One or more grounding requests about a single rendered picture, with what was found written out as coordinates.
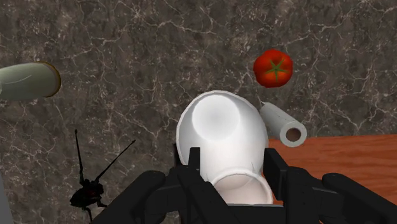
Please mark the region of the black insect figure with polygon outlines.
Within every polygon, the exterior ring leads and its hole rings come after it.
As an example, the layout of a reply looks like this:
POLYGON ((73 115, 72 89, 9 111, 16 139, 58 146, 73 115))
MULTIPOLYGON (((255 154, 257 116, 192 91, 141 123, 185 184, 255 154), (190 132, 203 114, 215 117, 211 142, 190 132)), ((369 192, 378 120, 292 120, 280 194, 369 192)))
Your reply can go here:
POLYGON ((88 213, 88 217, 90 221, 92 221, 92 213, 89 208, 92 204, 97 204, 97 207, 107 207, 107 205, 102 203, 101 195, 104 193, 104 187, 100 183, 100 178, 106 173, 106 171, 116 162, 116 160, 130 147, 132 146, 136 140, 133 140, 121 153, 118 154, 117 157, 94 179, 89 180, 84 178, 83 175, 83 162, 81 159, 80 146, 78 142, 78 130, 74 130, 74 136, 76 140, 76 149, 78 152, 78 160, 79 160, 79 184, 81 188, 79 188, 71 197, 70 205, 73 207, 81 208, 83 211, 88 213))

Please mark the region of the white vase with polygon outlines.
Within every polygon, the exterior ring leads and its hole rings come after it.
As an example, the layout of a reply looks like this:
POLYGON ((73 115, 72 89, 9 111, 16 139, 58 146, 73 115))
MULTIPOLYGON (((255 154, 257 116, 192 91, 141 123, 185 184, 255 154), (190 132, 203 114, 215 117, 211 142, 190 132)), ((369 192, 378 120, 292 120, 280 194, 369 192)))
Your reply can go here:
POLYGON ((176 129, 181 163, 200 148, 200 175, 228 204, 272 204, 272 190, 261 175, 267 128, 246 99, 213 90, 194 98, 176 129))

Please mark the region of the white paper roll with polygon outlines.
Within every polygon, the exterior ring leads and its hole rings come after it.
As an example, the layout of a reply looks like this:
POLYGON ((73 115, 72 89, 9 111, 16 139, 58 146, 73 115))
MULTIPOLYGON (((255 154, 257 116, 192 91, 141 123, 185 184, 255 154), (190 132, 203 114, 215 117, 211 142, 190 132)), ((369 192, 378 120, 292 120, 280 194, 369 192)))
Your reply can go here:
POLYGON ((307 138, 305 125, 281 108, 269 102, 262 102, 260 115, 271 135, 280 140, 283 145, 294 148, 305 142, 307 138))

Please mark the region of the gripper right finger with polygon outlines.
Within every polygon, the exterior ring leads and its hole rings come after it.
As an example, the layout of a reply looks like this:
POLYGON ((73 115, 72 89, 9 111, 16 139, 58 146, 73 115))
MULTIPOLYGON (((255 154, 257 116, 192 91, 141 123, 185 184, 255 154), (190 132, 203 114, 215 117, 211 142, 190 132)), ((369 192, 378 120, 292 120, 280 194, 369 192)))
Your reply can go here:
POLYGON ((343 174, 317 179, 273 148, 265 149, 263 174, 283 201, 286 224, 397 224, 396 204, 343 174))

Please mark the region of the red tomato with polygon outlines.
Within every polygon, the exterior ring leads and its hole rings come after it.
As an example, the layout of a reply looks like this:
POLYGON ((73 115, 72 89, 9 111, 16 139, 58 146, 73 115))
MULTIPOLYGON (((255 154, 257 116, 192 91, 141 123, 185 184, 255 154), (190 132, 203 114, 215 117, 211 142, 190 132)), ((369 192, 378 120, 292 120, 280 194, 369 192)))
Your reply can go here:
POLYGON ((269 49, 255 60, 253 72, 261 86, 281 87, 287 84, 293 75, 293 61, 288 54, 269 49))

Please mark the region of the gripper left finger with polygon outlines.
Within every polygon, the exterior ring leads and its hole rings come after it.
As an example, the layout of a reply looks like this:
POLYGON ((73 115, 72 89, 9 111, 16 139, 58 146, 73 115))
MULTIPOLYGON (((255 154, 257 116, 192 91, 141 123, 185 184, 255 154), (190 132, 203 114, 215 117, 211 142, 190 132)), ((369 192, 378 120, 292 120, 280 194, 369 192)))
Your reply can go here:
POLYGON ((167 213, 185 213, 185 224, 240 224, 213 185, 199 174, 200 148, 190 149, 188 165, 166 176, 140 174, 91 224, 161 224, 167 213))

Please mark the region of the pale green cylinder cup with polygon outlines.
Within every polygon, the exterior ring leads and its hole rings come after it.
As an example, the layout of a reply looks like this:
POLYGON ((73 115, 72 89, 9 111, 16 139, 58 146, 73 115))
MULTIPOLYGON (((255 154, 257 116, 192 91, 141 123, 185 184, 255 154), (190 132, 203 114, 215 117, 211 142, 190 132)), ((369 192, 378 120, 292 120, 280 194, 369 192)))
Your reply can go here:
POLYGON ((60 73, 47 62, 0 68, 0 99, 31 100, 51 97, 61 88, 60 73))

